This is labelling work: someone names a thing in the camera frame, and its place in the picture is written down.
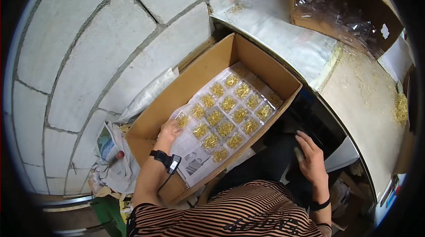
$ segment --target person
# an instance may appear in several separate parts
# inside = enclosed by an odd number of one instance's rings
[[[169,154],[181,132],[175,120],[167,121],[153,149]],[[150,156],[137,178],[127,235],[330,237],[331,205],[322,150],[301,131],[268,139],[272,142],[266,149],[221,178],[206,204],[186,210],[161,206],[157,191],[166,169]],[[293,175],[285,186],[280,179],[295,158],[296,147],[304,154],[298,159],[302,175]]]

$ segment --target right hand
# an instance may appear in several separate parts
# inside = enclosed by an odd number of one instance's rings
[[[161,133],[158,142],[167,146],[173,144],[174,140],[183,132],[183,128],[178,127],[178,123],[174,119],[169,119],[161,126]]]
[[[315,187],[328,187],[328,174],[323,160],[323,151],[306,133],[297,131],[295,139],[303,149],[305,159],[300,161],[300,170]]]

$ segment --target brown and black striped shirt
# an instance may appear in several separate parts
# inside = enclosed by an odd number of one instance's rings
[[[130,236],[331,236],[294,204],[281,183],[252,181],[221,192],[207,204],[186,210],[138,205]]]

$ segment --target wrist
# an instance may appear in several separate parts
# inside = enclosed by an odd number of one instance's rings
[[[156,144],[153,146],[153,150],[161,150],[165,152],[167,155],[170,154],[171,145],[173,142],[159,138]]]
[[[328,201],[329,187],[328,187],[328,176],[326,175],[326,179],[322,179],[321,181],[313,182],[313,201],[323,204]]]

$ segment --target table surface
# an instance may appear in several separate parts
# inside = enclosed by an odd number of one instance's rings
[[[210,0],[212,17],[289,64],[344,124],[366,164],[376,197],[385,192],[404,127],[394,121],[395,81],[375,60],[335,39],[289,23],[287,0]]]

